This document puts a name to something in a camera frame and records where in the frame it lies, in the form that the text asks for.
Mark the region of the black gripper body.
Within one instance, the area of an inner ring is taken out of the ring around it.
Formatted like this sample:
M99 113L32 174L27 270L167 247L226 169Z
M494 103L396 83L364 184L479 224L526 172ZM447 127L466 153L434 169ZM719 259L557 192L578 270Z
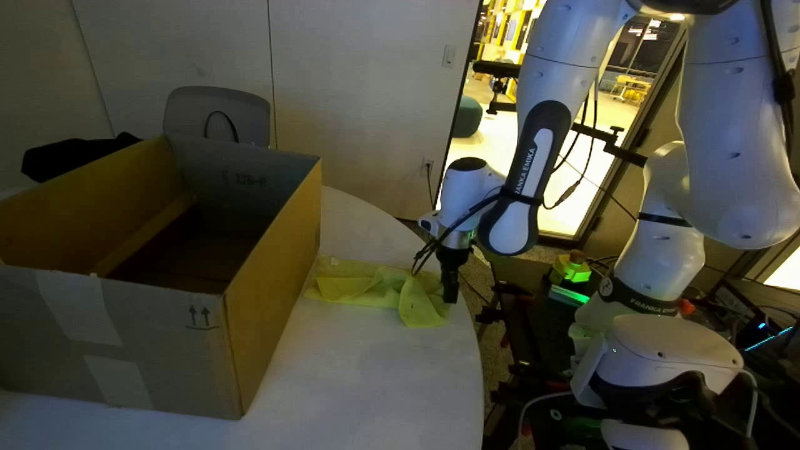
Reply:
M441 247L438 249L441 270L444 278L456 278L458 270L466 265L462 249Z

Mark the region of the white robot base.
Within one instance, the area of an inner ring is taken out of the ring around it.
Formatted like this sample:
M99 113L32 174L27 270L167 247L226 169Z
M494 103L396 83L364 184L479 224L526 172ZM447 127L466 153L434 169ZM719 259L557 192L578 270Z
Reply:
M678 302L649 300L602 278L576 312L571 392L599 410L608 450L701 450L744 439L714 400L742 373L742 355L704 325L681 318Z

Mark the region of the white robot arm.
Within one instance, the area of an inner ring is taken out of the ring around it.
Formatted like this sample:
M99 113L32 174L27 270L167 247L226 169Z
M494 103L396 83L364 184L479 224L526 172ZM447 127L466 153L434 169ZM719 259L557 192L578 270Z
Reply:
M800 0L546 0L517 78L509 169L456 160L441 207L422 220L444 300L458 298L476 244L494 254L534 244L557 153L637 15L684 20L672 119L646 153L639 212L597 298L671 315L707 243L766 249L798 233L791 149Z

